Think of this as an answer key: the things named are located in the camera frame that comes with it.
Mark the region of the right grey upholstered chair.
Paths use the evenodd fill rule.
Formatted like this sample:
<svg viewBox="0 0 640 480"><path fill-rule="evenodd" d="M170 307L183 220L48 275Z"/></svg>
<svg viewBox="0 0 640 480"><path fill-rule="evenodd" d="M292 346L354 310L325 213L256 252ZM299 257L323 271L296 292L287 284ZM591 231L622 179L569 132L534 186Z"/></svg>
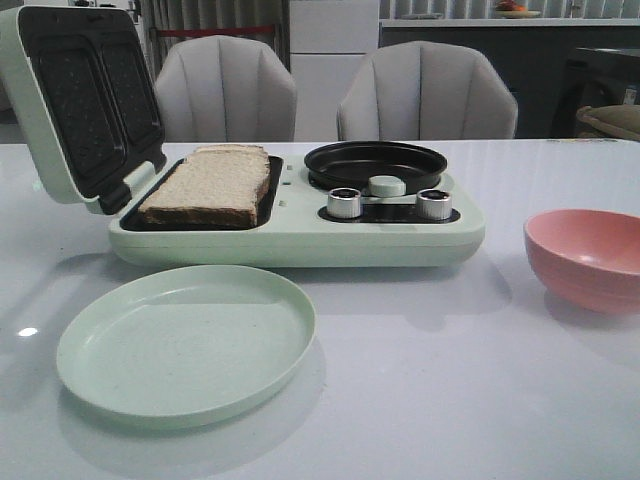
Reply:
<svg viewBox="0 0 640 480"><path fill-rule="evenodd" d="M366 55L337 109L342 141L512 139L518 105L488 58L412 41Z"/></svg>

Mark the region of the black round frying pan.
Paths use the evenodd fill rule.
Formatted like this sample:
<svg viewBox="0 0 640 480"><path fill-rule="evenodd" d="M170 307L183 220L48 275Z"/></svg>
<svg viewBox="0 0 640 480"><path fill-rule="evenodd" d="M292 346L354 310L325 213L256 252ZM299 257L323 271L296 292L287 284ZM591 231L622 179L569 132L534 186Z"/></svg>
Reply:
<svg viewBox="0 0 640 480"><path fill-rule="evenodd" d="M304 158L309 180L325 190L350 187L363 190L369 178L393 176L407 194L435 187L448 162L426 147L389 141L349 141L325 145Z"/></svg>

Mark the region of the right silver control knob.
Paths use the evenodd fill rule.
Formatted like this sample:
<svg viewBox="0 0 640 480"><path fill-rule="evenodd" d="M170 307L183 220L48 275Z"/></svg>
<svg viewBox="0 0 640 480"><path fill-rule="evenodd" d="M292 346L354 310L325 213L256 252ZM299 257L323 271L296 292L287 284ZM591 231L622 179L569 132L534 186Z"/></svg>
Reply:
<svg viewBox="0 0 640 480"><path fill-rule="evenodd" d="M453 212L451 194L438 189L420 190L416 193L415 210L420 218L445 221Z"/></svg>

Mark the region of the fruit plate on counter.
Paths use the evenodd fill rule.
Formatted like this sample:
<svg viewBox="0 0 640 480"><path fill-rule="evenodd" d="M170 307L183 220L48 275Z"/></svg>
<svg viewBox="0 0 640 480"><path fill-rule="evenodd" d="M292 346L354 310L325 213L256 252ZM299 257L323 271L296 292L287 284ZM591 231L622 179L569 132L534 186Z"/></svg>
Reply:
<svg viewBox="0 0 640 480"><path fill-rule="evenodd" d="M512 0L497 1L494 5L494 11L498 17L505 19L528 19L537 18L541 15L540 11L530 10Z"/></svg>

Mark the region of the light green round plate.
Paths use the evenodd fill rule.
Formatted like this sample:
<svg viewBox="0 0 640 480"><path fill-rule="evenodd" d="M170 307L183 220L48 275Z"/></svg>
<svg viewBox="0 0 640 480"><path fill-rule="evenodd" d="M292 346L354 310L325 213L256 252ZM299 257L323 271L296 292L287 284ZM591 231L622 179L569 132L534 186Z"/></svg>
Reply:
<svg viewBox="0 0 640 480"><path fill-rule="evenodd" d="M105 294L62 334L64 386L94 412L155 430L199 427L270 399L315 336L306 293L246 266L155 273Z"/></svg>

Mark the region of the pink bowl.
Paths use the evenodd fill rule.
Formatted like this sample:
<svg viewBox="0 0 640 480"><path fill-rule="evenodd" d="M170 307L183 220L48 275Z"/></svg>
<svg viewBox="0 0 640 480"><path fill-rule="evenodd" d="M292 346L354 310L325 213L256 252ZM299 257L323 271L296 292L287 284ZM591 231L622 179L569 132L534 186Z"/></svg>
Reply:
<svg viewBox="0 0 640 480"><path fill-rule="evenodd" d="M535 276L553 294L606 314L639 312L639 218L558 209L524 224Z"/></svg>

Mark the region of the left silver control knob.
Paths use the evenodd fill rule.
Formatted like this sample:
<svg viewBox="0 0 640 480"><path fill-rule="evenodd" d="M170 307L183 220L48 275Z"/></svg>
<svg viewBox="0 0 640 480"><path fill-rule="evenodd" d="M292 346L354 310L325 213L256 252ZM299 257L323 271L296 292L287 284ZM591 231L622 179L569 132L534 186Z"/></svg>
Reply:
<svg viewBox="0 0 640 480"><path fill-rule="evenodd" d="M354 188L339 187L328 192L326 210L333 218L351 220L362 215L361 192Z"/></svg>

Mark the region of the left grey upholstered chair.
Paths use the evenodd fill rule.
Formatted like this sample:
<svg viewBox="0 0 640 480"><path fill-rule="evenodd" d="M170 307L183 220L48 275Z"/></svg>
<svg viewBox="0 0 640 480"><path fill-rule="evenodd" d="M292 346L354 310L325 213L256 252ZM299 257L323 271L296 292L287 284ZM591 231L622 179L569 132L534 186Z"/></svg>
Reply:
<svg viewBox="0 0 640 480"><path fill-rule="evenodd" d="M297 89L265 43L211 36L175 44L155 81L168 142L290 142Z"/></svg>

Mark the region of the grey upholstered chair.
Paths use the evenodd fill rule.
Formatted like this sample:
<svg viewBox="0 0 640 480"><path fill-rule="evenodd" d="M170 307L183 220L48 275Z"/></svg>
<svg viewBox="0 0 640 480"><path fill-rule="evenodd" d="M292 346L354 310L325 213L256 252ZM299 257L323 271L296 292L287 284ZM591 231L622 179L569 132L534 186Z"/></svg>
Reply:
<svg viewBox="0 0 640 480"><path fill-rule="evenodd" d="M155 81L168 142L290 142L297 89L265 43L211 36L175 44Z"/></svg>
<svg viewBox="0 0 640 480"><path fill-rule="evenodd" d="M512 139L518 105L488 58L412 41L366 55L337 109L342 141Z"/></svg>

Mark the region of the red barrier belt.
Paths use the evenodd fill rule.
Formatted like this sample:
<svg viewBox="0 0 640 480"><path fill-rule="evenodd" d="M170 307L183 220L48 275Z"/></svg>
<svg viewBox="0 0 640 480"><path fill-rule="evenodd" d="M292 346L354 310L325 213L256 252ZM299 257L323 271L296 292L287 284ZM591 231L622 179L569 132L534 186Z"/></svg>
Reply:
<svg viewBox="0 0 640 480"><path fill-rule="evenodd" d="M232 27L232 28L210 28L210 29L156 29L157 37L163 38L201 38L207 36L247 36L268 34L275 35L277 26L275 24L259 25L249 27Z"/></svg>

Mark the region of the green breakfast maker base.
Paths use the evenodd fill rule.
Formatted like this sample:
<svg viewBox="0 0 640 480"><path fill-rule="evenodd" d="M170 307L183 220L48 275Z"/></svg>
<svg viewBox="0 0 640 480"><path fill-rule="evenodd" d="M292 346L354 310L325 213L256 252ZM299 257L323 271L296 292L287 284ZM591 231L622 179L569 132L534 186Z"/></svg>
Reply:
<svg viewBox="0 0 640 480"><path fill-rule="evenodd" d="M152 266L237 264L256 267L446 266L470 258L485 234L481 210L446 168L432 188L449 192L453 212L445 221L420 218L415 194L377 198L359 190L362 215L329 216L325 190L309 180L305 156L322 146L270 143L270 186L250 229L222 225L155 225L139 205L167 179L148 181L109 227L122 259Z"/></svg>

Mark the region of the beige cushion basket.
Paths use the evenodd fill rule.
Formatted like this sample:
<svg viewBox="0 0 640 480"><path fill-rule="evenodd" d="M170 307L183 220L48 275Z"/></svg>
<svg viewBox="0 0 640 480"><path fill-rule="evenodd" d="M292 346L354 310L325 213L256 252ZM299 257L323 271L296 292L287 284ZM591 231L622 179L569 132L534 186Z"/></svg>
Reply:
<svg viewBox="0 0 640 480"><path fill-rule="evenodd" d="M591 136L639 140L639 106L584 106L577 110L578 123L590 128Z"/></svg>

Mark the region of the bread slice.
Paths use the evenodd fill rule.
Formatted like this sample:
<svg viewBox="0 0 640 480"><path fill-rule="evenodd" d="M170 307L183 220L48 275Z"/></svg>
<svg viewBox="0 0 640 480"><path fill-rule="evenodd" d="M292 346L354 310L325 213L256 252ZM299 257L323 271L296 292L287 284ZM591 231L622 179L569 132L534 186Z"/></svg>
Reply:
<svg viewBox="0 0 640 480"><path fill-rule="evenodd" d="M139 212L157 224L255 227L270 174L269 156L193 151L143 201Z"/></svg>
<svg viewBox="0 0 640 480"><path fill-rule="evenodd" d="M204 145L204 146L197 147L194 150L194 153L200 153L200 152L239 152L242 154L251 154L251 155L257 155L261 157L268 156L268 153L264 150L262 146L230 144L230 143Z"/></svg>

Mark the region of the green breakfast maker lid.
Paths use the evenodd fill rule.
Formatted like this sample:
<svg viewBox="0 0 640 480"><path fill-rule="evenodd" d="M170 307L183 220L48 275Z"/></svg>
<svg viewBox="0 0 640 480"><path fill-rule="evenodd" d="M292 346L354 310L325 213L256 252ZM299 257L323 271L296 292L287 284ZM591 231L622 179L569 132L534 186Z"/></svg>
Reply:
<svg viewBox="0 0 640 480"><path fill-rule="evenodd" d="M159 108L125 11L2 11L1 80L55 201L117 214L164 168Z"/></svg>

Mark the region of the silver control knob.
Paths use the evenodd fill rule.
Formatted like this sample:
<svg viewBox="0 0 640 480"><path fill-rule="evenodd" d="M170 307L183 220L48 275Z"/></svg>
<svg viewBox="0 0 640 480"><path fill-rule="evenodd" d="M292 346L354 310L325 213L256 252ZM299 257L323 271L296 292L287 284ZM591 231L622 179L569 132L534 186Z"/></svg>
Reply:
<svg viewBox="0 0 640 480"><path fill-rule="evenodd" d="M362 215L361 192L354 188L339 187L328 192L326 210L333 218L351 220Z"/></svg>
<svg viewBox="0 0 640 480"><path fill-rule="evenodd" d="M420 218L445 221L453 212L451 194L438 189L420 190L416 193L415 210Z"/></svg>

